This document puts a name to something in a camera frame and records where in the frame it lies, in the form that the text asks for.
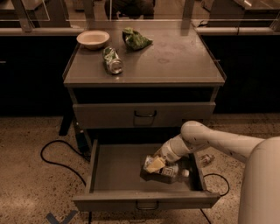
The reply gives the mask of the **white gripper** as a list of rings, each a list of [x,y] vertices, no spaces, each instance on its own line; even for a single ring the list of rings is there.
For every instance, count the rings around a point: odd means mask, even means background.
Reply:
[[[148,173],[153,173],[165,167],[165,160],[173,163],[188,154],[188,149],[182,136],[175,136],[165,142],[155,153],[154,157],[147,157],[144,168]]]

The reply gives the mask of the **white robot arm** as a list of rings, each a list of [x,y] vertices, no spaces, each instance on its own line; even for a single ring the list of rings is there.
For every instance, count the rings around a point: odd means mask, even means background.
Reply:
[[[213,147],[245,164],[238,224],[280,224],[280,137],[262,139],[185,122],[144,165],[157,172],[183,156]]]

